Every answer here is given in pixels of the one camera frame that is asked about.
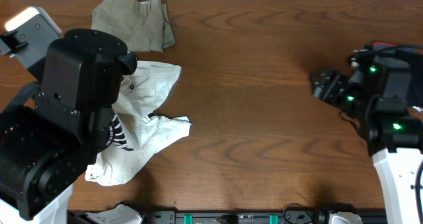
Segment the white t-shirt black print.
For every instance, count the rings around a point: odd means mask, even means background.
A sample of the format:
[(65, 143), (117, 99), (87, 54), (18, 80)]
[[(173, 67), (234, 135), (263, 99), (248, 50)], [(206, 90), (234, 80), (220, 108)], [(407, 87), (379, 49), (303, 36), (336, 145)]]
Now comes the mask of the white t-shirt black print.
[(154, 115), (178, 81), (181, 66), (156, 61), (138, 61), (136, 71), (123, 76), (118, 100), (112, 105), (114, 139), (89, 165), (85, 180), (101, 186), (129, 182), (164, 148), (190, 134), (186, 116)]

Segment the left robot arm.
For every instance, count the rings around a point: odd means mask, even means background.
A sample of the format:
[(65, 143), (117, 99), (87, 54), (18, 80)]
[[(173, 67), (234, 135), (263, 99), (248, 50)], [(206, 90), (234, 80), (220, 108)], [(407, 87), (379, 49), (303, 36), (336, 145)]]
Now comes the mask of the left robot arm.
[(50, 42), (1, 113), (1, 219), (46, 221), (114, 138), (112, 105), (136, 57), (119, 38), (73, 29)]

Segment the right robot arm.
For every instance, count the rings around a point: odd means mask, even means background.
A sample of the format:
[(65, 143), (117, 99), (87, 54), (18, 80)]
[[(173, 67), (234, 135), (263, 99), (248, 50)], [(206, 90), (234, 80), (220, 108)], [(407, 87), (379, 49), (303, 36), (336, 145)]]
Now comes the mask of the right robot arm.
[(313, 96), (339, 109), (367, 143), (388, 223), (422, 222), (422, 121), (408, 113), (410, 65), (390, 56), (354, 57), (351, 76), (310, 74)]

